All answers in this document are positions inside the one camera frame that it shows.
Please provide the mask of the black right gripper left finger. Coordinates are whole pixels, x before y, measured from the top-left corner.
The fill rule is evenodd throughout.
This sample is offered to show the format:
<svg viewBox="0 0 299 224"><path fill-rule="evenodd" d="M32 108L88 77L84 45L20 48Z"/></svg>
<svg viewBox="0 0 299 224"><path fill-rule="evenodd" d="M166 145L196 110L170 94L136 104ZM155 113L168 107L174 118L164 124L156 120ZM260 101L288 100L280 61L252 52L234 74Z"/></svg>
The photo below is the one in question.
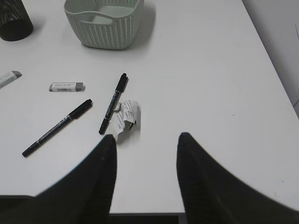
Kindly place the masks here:
<svg viewBox="0 0 299 224"><path fill-rule="evenodd" d="M2 224L107 224L117 174L116 142L106 135L70 173L0 214Z"/></svg>

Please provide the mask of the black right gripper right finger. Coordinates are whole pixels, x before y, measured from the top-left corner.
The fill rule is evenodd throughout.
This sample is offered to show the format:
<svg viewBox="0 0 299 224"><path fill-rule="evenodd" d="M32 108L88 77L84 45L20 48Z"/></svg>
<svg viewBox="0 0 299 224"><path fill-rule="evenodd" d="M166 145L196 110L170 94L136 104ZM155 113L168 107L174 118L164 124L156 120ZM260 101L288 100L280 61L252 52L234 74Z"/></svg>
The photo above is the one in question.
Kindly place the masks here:
<svg viewBox="0 0 299 224"><path fill-rule="evenodd" d="M297 224L291 209L245 184L187 132L177 145L177 177L189 224Z"/></svg>

